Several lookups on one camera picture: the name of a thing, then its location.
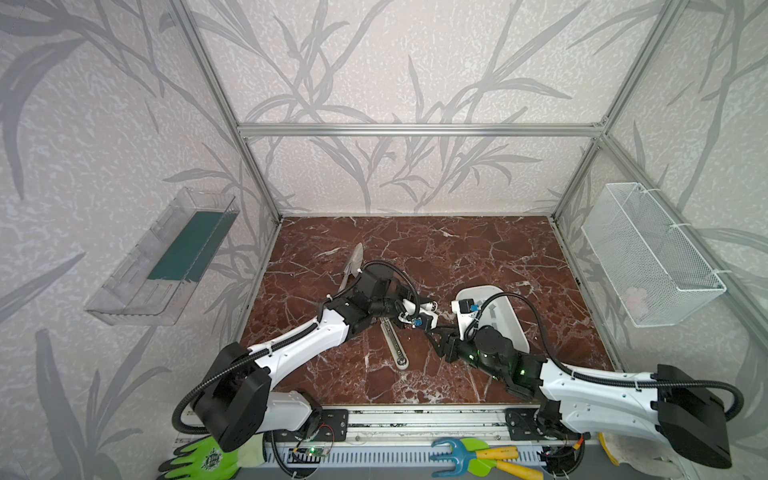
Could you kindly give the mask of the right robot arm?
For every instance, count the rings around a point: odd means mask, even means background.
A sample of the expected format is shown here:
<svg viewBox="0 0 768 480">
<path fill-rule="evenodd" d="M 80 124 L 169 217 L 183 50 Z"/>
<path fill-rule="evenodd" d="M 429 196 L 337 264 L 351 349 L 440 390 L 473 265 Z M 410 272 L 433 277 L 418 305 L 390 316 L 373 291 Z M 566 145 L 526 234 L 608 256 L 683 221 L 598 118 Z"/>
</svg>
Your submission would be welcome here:
<svg viewBox="0 0 768 480">
<path fill-rule="evenodd" d="M 536 422 L 546 436 L 639 438 L 706 467 L 731 468 L 727 424 L 744 406 L 737 387 L 696 380 L 666 364 L 641 373 L 579 369 L 558 360 L 547 338 L 542 340 L 545 355 L 525 353 L 495 327 L 480 322 L 492 302 L 511 296 L 495 293 L 480 305 L 456 301 L 456 325 L 440 326 L 424 309 L 414 317 L 439 357 L 463 360 L 500 382 L 507 393 L 537 401 Z"/>
</svg>

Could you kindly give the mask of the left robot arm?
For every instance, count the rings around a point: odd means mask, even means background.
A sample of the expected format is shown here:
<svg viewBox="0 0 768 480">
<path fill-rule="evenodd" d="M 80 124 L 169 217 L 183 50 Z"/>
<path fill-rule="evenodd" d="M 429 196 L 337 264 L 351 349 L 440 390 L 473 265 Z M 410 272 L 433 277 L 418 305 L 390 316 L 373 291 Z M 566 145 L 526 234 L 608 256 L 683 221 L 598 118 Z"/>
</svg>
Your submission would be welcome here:
<svg viewBox="0 0 768 480">
<path fill-rule="evenodd" d="M 276 386 L 321 353 L 365 331 L 376 319 L 430 330 L 433 301 L 417 292 L 398 267 L 381 260 L 364 264 L 352 283 L 321 300 L 306 323 L 260 344 L 227 345 L 204 379 L 175 407 L 171 424 L 187 435 L 209 435 L 225 452 L 275 430 L 299 431 L 320 412 L 319 404 Z"/>
</svg>

